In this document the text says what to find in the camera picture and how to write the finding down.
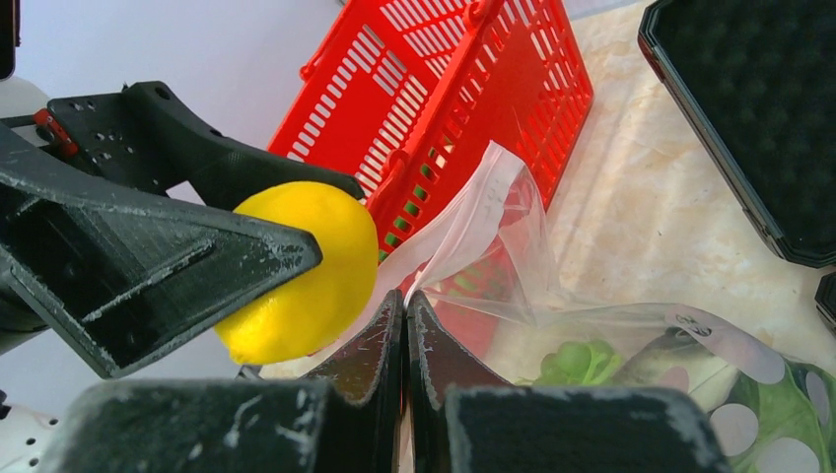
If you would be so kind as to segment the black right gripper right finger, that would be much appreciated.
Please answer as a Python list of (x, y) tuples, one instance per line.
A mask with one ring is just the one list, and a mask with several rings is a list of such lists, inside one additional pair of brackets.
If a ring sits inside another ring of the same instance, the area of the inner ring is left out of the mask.
[(521, 387), (406, 306), (419, 472), (727, 472), (707, 416), (661, 387)]

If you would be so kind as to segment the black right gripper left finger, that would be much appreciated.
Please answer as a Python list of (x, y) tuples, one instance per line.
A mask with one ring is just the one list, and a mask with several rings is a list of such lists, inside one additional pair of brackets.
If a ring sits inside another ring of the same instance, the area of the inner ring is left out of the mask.
[(391, 472), (400, 291), (299, 378), (128, 379), (83, 392), (42, 472)]

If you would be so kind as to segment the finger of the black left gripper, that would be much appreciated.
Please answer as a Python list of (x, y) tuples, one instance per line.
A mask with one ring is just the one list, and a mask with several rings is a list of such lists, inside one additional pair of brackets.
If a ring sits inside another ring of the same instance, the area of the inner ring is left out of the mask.
[(1, 130), (1, 348), (51, 329), (100, 377), (313, 269), (308, 232), (138, 191)]
[(83, 172), (164, 196), (187, 182), (203, 202), (231, 211), (246, 198), (292, 181), (364, 191), (346, 173), (309, 165), (222, 134), (160, 81), (118, 92), (51, 99), (38, 113), (51, 154)]

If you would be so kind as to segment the yellow toy fruit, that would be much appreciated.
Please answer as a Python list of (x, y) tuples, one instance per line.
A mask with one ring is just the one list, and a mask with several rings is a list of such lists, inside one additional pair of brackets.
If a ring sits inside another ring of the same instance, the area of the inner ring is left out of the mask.
[(367, 306), (379, 247), (367, 208), (324, 183), (296, 181), (248, 197), (237, 213), (310, 232), (322, 260), (215, 325), (240, 365), (311, 356), (335, 342)]

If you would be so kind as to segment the green grape bunch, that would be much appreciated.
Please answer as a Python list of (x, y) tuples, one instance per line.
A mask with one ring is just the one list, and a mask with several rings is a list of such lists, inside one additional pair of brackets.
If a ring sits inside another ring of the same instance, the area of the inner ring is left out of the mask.
[(536, 378), (521, 378), (516, 385), (608, 385), (623, 364), (624, 358), (603, 340), (567, 341), (542, 358)]

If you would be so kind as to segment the clear zip top bag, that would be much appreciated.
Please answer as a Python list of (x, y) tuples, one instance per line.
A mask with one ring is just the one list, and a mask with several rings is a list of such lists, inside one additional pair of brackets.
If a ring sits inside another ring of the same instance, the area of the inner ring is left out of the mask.
[(373, 301), (424, 294), (450, 334), (502, 379), (539, 375), (567, 341), (607, 342), (624, 363), (671, 327), (758, 383), (787, 362), (835, 378), (835, 349), (809, 291), (819, 275), (772, 256), (699, 171), (645, 176), (602, 210), (561, 203), (550, 230), (533, 174), (498, 144), (449, 206), (388, 256)]

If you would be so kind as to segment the green leafy vegetable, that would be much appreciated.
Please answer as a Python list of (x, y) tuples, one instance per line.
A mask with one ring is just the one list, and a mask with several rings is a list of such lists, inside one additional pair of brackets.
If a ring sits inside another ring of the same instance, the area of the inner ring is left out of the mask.
[(741, 375), (710, 420), (734, 472), (835, 470), (835, 378), (817, 366), (789, 361), (774, 384)]

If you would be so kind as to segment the red plastic basket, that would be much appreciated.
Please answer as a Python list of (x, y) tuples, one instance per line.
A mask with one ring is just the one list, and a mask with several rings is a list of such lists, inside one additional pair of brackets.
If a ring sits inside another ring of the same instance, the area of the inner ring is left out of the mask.
[(381, 257), (465, 185), (490, 143), (549, 203), (592, 106), (561, 1), (349, 1), (269, 144), (355, 176)]

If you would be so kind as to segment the open black foam case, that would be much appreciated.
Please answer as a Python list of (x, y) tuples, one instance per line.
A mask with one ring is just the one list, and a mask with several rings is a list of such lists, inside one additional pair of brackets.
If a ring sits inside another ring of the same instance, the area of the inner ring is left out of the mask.
[(762, 241), (822, 271), (833, 329), (834, 3), (655, 1), (637, 40)]

